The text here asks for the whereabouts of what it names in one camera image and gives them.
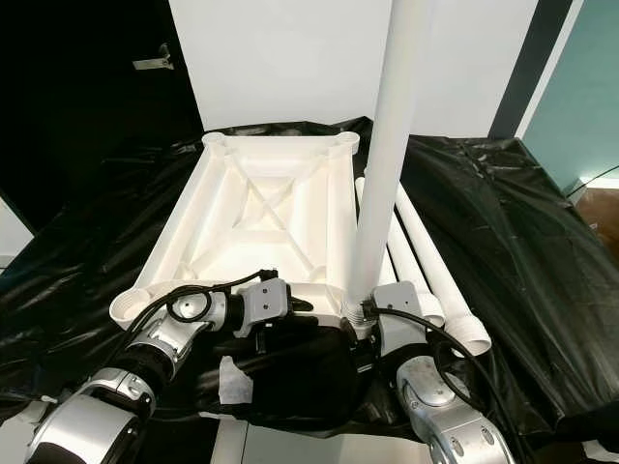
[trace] black tarp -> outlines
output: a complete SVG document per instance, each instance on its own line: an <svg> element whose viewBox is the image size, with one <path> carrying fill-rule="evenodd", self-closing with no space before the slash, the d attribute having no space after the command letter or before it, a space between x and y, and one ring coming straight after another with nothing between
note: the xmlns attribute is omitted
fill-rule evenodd
<svg viewBox="0 0 619 464"><path fill-rule="evenodd" d="M354 157L360 175L371 121L222 131L355 131L362 137ZM198 157L199 151L184 146L132 148L106 159L89 188L0 275L0 420L15 414L19 402L56 396L101 364L120 335L108 318L108 305L133 284ZM490 332L493 347L482 361L520 433L578 440L617 436L619 269L522 143L411 136L402 184L465 299ZM380 376L355 378L350 374L354 361L343 354L346 342L336 333L314 329L309 336L307 330L301 329L306 341L286 345L291 356L301 343L312 345L319 337L339 348L311 358L309 363L315 364L298 372L303 387L301 394L294 394L291 381L286 403L290 410L269 414L267 406L276 401L265 393L263 408L247 417L295 428L298 416L286 414L298 412L292 403L310 398L320 405L322 396L324 407L305 411L300 429L343 425L338 430L408 433L402 417L376 412L394 408L388 383ZM214 343L202 339L196 345L163 399L168 411L211 404L208 389L202 387L217 368ZM222 343L220 352L227 346L225 340L217 343ZM275 369L273 374L289 365L269 368ZM323 368L340 372L341 385L329 389L317 375ZM263 382L268 379L278 382L279 395L286 391L283 376L262 376ZM334 410L334 404L341 408Z"/></svg>

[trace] cable connector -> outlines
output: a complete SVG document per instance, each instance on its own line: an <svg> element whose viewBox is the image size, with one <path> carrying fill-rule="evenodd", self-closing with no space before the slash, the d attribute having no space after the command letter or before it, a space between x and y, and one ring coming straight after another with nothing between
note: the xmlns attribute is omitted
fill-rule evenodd
<svg viewBox="0 0 619 464"><path fill-rule="evenodd" d="M361 302L361 309L364 312L364 322L376 322L378 320L378 312L376 304L372 300Z"/></svg>
<svg viewBox="0 0 619 464"><path fill-rule="evenodd" d="M278 273L277 269L261 269L259 272L260 280L270 280L271 278L278 278L280 273Z"/></svg>

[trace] white plastic tube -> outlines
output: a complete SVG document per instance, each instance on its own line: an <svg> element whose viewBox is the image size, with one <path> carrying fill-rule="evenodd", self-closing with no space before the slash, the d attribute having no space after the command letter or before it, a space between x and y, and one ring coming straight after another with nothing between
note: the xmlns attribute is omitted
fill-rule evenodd
<svg viewBox="0 0 619 464"><path fill-rule="evenodd" d="M343 314L361 337L368 334L369 324L364 322L359 303L378 282L433 7L433 0L393 0L392 3L369 145L366 196L361 204L347 295L342 305Z"/></svg>
<svg viewBox="0 0 619 464"><path fill-rule="evenodd" d="M424 268L432 293L438 298L445 313L445 330L474 356L481 355L491 346L486 328L482 321L471 314L454 278L402 186L398 186L396 206Z"/></svg>
<svg viewBox="0 0 619 464"><path fill-rule="evenodd" d="M364 180L363 177L360 177L355 181L355 188L357 189L359 198L362 198L364 195ZM424 278L424 273L422 273L419 264L417 264L417 259L408 245L404 231L399 225L398 218L394 214L391 215L391 225L389 226L389 233L387 234L387 247L389 248L391 259L396 267L398 280L408 280L415 287L422 317L435 326L442 326L445 323L445 316L443 315L441 304L438 302L438 299L430 293L426 284L426 279Z"/></svg>
<svg viewBox="0 0 619 464"><path fill-rule="evenodd" d="M394 273L394 267L391 265L389 254L387 254L387 250L385 249L385 254L383 255L383 263L380 267L380 276L378 277L378 285L387 285L396 281L397 280L396 273Z"/></svg>

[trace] teal wall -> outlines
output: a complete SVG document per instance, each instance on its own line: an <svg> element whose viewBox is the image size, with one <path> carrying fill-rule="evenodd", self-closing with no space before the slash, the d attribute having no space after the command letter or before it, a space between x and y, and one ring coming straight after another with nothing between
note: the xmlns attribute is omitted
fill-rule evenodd
<svg viewBox="0 0 619 464"><path fill-rule="evenodd" d="M585 0L522 138L561 189L619 164L619 0Z"/></svg>

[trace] white plastic frame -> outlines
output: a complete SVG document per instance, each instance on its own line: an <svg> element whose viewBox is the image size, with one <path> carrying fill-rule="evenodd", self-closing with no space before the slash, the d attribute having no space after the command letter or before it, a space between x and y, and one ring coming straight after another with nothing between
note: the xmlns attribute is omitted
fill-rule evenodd
<svg viewBox="0 0 619 464"><path fill-rule="evenodd" d="M352 155L359 135L203 138L204 153L132 289L110 306L124 329L186 283L278 269L292 294L339 326L356 233Z"/></svg>

